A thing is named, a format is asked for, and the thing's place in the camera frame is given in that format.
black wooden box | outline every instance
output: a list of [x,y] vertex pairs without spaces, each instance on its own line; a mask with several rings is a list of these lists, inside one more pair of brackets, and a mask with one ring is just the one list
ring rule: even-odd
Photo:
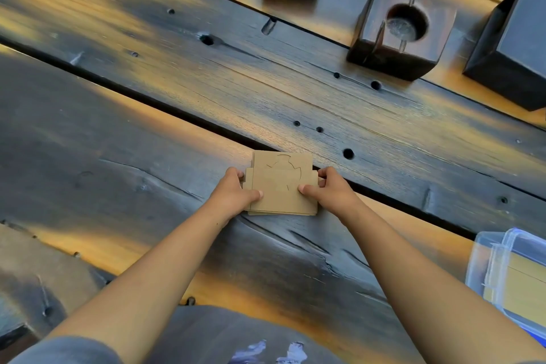
[[463,73],[529,111],[546,107],[546,0],[499,3]]
[[347,60],[406,80],[435,67],[456,10],[432,0],[368,0]]

person's left hand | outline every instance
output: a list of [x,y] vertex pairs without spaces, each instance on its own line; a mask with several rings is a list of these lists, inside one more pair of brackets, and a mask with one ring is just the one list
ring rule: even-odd
[[251,202],[260,200],[264,195],[260,190],[243,190],[240,181],[244,175],[241,170],[237,170],[235,167],[228,168],[206,202],[206,205],[217,214],[222,215],[226,222],[241,213]]

clear plastic box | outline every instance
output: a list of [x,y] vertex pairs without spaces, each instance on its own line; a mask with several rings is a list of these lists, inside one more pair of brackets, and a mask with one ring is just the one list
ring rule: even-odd
[[503,308],[512,253],[546,267],[546,241],[540,237],[520,229],[480,232],[472,248],[465,283],[546,347],[546,327]]

forearm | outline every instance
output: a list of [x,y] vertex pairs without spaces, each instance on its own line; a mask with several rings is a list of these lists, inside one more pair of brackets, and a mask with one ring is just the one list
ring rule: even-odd
[[205,204],[49,337],[92,338],[113,348],[126,364],[141,362],[224,222]]
[[431,262],[364,204],[349,228],[427,363],[515,364],[545,350],[470,288]]

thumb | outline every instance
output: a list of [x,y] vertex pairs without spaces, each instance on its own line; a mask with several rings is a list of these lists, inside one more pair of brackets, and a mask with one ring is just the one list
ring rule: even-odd
[[257,202],[264,196],[262,190],[243,190],[247,204]]
[[297,189],[304,196],[312,197],[315,200],[319,200],[322,195],[322,189],[318,186],[312,186],[310,184],[300,184]]

